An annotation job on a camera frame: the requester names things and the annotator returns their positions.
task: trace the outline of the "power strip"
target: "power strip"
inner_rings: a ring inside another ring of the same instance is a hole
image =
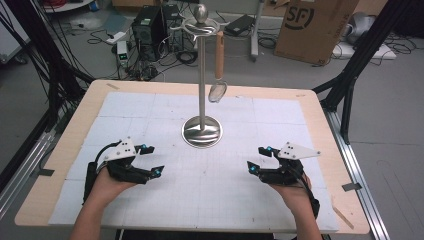
[[[115,42],[117,42],[119,39],[121,39],[123,36],[125,36],[126,33],[124,32],[118,32],[115,35],[113,35],[113,38],[109,38],[108,40],[106,40],[106,42],[110,43],[110,44],[114,44]]]

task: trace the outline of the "gray floor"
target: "gray floor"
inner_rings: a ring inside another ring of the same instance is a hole
[[[278,28],[280,24],[279,19],[265,19],[261,27]],[[89,45],[89,32],[67,37],[73,53],[92,75],[102,77],[115,72],[110,46]],[[423,40],[414,41],[424,47]],[[347,63],[332,60],[325,67],[313,67],[276,57],[272,50],[262,47],[253,63],[247,57],[249,46],[247,39],[226,39],[224,79],[230,85],[311,89],[337,76]],[[206,47],[206,77],[208,83],[213,83],[213,40],[208,40]],[[383,61],[380,66],[368,64],[355,88],[350,140],[391,239],[422,239],[424,234],[424,208],[420,207],[424,197],[424,150],[420,141],[424,122],[423,59],[424,52],[416,50],[409,55],[399,54],[396,60]],[[175,67],[154,81],[196,83],[197,68]],[[31,64],[10,63],[0,68],[0,170],[46,110],[46,100]],[[14,224],[14,216],[33,181],[31,177],[1,220],[0,238],[66,239],[69,228]],[[104,239],[113,239],[113,230],[104,230],[103,234]],[[372,236],[332,238],[367,240]]]

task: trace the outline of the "silver ball top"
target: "silver ball top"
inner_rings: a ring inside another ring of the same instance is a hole
[[[198,4],[194,8],[193,15],[198,23],[205,23],[206,19],[208,19],[208,10],[205,5]]]

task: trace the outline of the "table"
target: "table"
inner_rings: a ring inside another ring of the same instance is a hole
[[[93,82],[45,165],[45,168],[53,169],[55,173],[51,177],[39,176],[15,218],[17,225],[48,226],[65,176],[76,159],[105,96],[113,91],[197,95],[198,86],[110,80]],[[331,195],[333,209],[337,215],[340,229],[338,233],[367,234],[369,232],[369,225],[356,193],[354,191],[345,192],[341,187],[350,183],[350,178],[314,92],[311,90],[231,86],[228,88],[226,96],[299,101],[313,145],[322,152],[319,164]]]

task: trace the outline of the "round metal base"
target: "round metal base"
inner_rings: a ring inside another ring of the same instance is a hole
[[[200,117],[192,117],[184,123],[182,135],[188,145],[196,148],[208,148],[217,144],[222,137],[222,126],[214,118],[205,117],[205,129],[200,130]]]

